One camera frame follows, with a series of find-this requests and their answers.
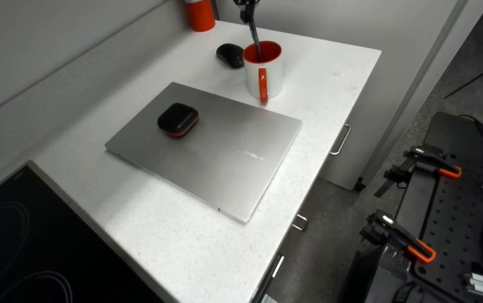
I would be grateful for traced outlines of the white mug orange interior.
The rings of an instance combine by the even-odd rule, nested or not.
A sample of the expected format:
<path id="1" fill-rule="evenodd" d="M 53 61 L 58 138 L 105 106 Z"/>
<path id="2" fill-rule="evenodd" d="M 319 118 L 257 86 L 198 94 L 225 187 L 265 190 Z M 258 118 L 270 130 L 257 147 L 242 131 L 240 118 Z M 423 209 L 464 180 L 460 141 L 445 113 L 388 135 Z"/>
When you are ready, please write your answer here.
<path id="1" fill-rule="evenodd" d="M 265 104 L 282 89 L 282 47 L 272 40 L 250 44 L 242 52 L 247 91 Z"/>

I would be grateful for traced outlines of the silver closed laptop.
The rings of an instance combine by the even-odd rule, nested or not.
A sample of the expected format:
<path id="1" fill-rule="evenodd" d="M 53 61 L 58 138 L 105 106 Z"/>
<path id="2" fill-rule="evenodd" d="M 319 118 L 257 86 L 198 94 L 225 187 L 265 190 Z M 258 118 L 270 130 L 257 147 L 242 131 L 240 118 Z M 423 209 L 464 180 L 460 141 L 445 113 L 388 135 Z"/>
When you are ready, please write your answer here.
<path id="1" fill-rule="evenodd" d="M 198 113 L 198 121 L 181 138 L 157 126 L 173 103 Z M 171 83 L 105 143 L 105 150 L 247 222 L 299 130 L 295 118 Z"/>

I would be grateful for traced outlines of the black red earbuds case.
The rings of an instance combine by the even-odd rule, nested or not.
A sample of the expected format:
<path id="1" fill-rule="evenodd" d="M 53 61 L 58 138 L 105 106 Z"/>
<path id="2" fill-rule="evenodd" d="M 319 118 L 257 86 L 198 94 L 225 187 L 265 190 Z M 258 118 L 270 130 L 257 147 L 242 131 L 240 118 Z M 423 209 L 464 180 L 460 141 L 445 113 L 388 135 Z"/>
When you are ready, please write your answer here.
<path id="1" fill-rule="evenodd" d="M 157 128 L 169 138 L 184 136 L 198 123 L 198 111 L 191 106 L 173 103 L 157 116 Z"/>

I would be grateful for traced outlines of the black computer mouse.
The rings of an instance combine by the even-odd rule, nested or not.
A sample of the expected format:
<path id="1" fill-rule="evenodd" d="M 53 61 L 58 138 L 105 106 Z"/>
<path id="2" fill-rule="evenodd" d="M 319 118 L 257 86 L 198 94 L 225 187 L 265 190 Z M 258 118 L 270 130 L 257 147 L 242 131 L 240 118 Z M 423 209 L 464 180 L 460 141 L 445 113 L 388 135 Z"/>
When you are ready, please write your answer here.
<path id="1" fill-rule="evenodd" d="M 235 44 L 221 44 L 215 51 L 215 57 L 230 69 L 240 69 L 243 66 L 242 49 Z"/>

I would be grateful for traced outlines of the orange cylindrical container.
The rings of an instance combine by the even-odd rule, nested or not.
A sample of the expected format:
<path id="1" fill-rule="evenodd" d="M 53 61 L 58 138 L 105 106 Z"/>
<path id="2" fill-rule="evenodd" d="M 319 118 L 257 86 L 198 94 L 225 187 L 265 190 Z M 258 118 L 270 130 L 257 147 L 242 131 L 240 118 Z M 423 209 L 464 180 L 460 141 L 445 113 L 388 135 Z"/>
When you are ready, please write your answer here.
<path id="1" fill-rule="evenodd" d="M 206 32 L 215 25 L 210 0 L 183 0 L 186 22 L 194 32 Z"/>

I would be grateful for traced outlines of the black perforated breadboard plate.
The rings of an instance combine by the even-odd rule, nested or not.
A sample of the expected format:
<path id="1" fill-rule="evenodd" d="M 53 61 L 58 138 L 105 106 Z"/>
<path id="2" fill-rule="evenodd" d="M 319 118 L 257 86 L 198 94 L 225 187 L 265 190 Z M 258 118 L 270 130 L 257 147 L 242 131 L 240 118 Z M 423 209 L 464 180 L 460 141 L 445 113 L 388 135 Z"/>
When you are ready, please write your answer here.
<path id="1" fill-rule="evenodd" d="M 442 296 L 442 303 L 483 303 L 467 290 L 472 273 L 483 269 L 483 165 L 464 167 L 459 180 L 440 178 L 420 229 L 420 239 L 435 251 L 428 264 L 412 273 Z"/>

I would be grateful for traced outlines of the black induction cooktop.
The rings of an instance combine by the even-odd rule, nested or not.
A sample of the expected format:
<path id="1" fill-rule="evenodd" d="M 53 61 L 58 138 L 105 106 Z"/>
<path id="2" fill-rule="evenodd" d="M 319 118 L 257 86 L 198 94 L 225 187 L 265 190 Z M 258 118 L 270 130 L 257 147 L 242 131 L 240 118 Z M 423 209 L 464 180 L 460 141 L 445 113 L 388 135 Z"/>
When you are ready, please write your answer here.
<path id="1" fill-rule="evenodd" d="M 36 170 L 0 184 L 0 303 L 162 303 Z"/>

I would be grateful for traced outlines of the orange handled clamp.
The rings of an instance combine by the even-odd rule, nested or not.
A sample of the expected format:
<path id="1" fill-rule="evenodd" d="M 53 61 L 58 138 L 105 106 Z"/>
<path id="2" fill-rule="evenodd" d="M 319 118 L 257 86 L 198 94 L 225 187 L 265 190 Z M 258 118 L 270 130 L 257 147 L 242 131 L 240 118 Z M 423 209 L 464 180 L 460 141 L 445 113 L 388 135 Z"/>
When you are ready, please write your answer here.
<path id="1" fill-rule="evenodd" d="M 417 145 L 403 152 L 405 160 L 391 165 L 385 173 L 385 182 L 376 189 L 375 197 L 381 197 L 391 185 L 407 187 L 415 170 L 457 180 L 462 168 L 447 160 L 447 153 L 430 145 Z"/>
<path id="2" fill-rule="evenodd" d="M 366 217 L 366 226 L 359 231 L 359 236 L 375 246 L 393 239 L 401 246 L 408 259 L 420 261 L 422 264 L 435 259 L 435 251 L 428 244 L 413 237 L 383 210 L 375 210 Z"/>

